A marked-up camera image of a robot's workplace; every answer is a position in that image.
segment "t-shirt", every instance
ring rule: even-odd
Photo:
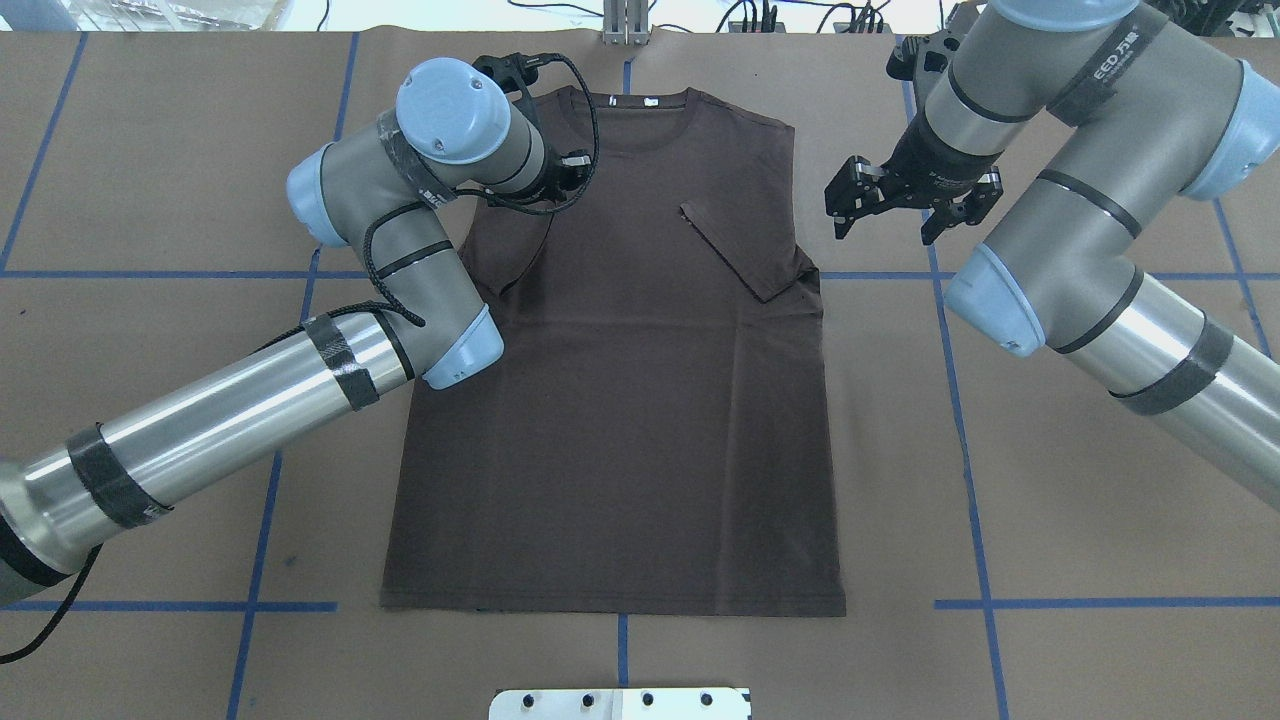
[[[461,255],[506,354],[416,384],[381,602],[844,615],[795,131],[692,88],[594,97],[575,206],[476,211]],[[590,149],[580,91],[536,105]]]

